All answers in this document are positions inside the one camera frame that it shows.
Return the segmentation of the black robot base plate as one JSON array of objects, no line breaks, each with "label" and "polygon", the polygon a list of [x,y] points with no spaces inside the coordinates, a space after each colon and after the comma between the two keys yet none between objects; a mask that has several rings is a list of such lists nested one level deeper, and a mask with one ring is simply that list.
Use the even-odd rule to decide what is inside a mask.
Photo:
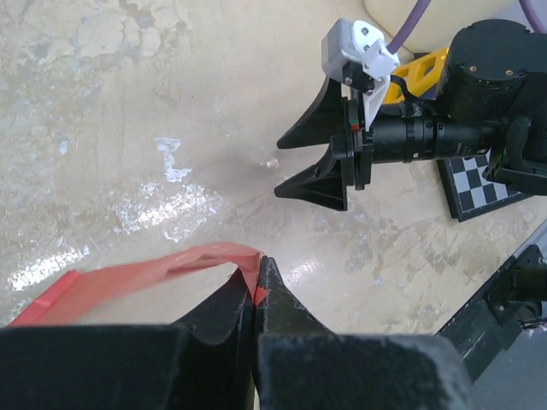
[{"label": "black robot base plate", "polygon": [[546,224],[543,223],[438,331],[475,381],[526,332],[546,328]]}]

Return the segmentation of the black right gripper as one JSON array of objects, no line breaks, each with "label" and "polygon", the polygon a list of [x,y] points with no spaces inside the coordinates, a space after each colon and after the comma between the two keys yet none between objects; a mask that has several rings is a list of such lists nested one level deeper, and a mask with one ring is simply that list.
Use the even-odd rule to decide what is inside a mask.
[{"label": "black right gripper", "polygon": [[484,154],[495,142],[495,124],[461,124],[427,106],[388,104],[369,129],[364,103],[344,99],[341,84],[325,77],[309,108],[277,141],[278,149],[329,144],[321,159],[274,188],[278,198],[347,210],[347,187],[371,183],[376,163],[437,160]]}]

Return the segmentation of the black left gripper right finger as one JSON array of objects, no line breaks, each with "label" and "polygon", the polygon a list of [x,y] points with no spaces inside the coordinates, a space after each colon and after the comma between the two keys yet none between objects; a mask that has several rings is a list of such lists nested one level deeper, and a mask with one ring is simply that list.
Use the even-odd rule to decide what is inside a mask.
[{"label": "black left gripper right finger", "polygon": [[444,337],[336,334],[288,290],[274,259],[256,309],[253,375],[262,409],[470,409],[471,381]]}]

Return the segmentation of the red plastic trash bag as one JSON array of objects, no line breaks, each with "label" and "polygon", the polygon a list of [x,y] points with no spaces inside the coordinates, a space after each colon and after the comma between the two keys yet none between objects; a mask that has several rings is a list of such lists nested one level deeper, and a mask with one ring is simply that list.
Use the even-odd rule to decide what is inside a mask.
[{"label": "red plastic trash bag", "polygon": [[24,308],[9,326],[71,324],[104,302],[226,263],[238,267],[257,306],[269,292],[259,285],[263,257],[260,250],[246,245],[212,243],[154,260],[91,272],[71,270]]}]

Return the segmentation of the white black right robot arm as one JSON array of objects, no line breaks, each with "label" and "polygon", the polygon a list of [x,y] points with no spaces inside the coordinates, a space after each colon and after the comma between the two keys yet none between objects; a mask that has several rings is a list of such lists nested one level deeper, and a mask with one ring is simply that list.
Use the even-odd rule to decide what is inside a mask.
[{"label": "white black right robot arm", "polygon": [[488,154],[485,178],[511,190],[546,192],[546,37],[510,20],[482,20],[453,38],[434,98],[409,91],[397,54],[365,21],[338,20],[324,37],[318,96],[277,142],[324,144],[313,166],[275,195],[344,211],[377,163]]}]

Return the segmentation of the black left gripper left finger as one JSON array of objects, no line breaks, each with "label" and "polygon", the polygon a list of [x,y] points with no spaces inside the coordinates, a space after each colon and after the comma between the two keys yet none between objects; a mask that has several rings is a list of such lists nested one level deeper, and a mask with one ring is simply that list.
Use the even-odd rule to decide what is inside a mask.
[{"label": "black left gripper left finger", "polygon": [[1,331],[4,409],[250,409],[254,307],[235,273],[170,325]]}]

